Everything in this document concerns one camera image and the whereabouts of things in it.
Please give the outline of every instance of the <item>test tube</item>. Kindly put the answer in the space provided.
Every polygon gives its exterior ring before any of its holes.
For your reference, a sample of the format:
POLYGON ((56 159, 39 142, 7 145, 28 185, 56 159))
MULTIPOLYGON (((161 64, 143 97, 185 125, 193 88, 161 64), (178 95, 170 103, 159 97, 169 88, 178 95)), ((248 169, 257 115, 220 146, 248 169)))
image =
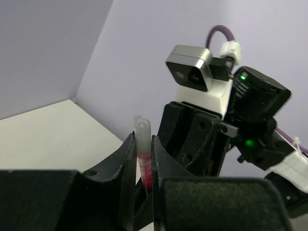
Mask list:
POLYGON ((137 160, 140 166, 141 180, 148 193, 152 188, 151 123, 142 116, 135 117, 134 121, 137 160))

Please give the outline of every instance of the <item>plastic tube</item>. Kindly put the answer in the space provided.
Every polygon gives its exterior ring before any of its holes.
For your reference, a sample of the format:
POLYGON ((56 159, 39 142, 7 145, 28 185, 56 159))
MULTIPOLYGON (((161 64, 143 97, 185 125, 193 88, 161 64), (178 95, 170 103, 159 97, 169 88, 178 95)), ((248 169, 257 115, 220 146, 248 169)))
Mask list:
POLYGON ((134 121, 137 160, 140 166, 141 180, 148 193, 148 189, 152 188, 151 123, 142 116, 135 117, 134 121))

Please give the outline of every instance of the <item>screw hole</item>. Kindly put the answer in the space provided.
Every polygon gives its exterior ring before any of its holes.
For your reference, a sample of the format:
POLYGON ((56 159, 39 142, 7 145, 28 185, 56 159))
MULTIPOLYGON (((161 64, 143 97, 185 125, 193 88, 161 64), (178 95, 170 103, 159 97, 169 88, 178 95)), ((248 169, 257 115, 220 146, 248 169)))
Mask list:
POLYGON ((98 174, 98 171, 95 170, 87 170, 82 173, 86 177, 92 177, 98 174))
POLYGON ((201 128, 202 130, 204 130, 204 129, 205 129, 205 123, 204 123, 204 122, 200 122, 199 128, 201 128))
POLYGON ((185 156, 184 161, 185 161, 186 164, 189 164, 192 160, 193 160, 192 155, 187 154, 187 155, 185 156))
POLYGON ((221 128, 221 131, 222 131, 223 133, 227 133, 227 132, 228 132, 228 128, 227 128, 226 126, 223 126, 223 127, 221 128))

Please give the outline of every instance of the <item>cable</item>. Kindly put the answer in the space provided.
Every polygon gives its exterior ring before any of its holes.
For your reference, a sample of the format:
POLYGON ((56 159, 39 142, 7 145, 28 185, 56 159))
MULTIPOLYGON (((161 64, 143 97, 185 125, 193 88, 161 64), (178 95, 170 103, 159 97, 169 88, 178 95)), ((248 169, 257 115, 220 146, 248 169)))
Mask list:
POLYGON ((206 48, 210 47, 212 37, 217 31, 221 32, 226 37, 227 41, 235 40, 234 35, 227 27, 223 25, 217 25, 217 26, 214 26, 207 35, 206 44, 205 44, 206 48))
MULTIPOLYGON (((287 135, 284 131, 282 131, 280 128, 276 128, 276 131, 284 137, 289 143, 293 143, 294 139, 292 139, 289 135, 287 135)), ((299 149, 301 152, 308 154, 308 149, 304 148, 303 146, 299 145, 299 149)))

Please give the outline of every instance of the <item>silver camera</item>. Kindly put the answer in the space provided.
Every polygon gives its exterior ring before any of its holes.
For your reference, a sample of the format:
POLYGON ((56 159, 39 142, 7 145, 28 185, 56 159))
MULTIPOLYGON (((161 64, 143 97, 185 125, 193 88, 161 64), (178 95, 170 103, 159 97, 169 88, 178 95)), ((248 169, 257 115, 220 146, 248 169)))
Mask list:
POLYGON ((166 65, 178 84, 208 91, 213 80, 209 68, 212 58, 212 52, 207 48, 177 45, 169 55, 166 65))

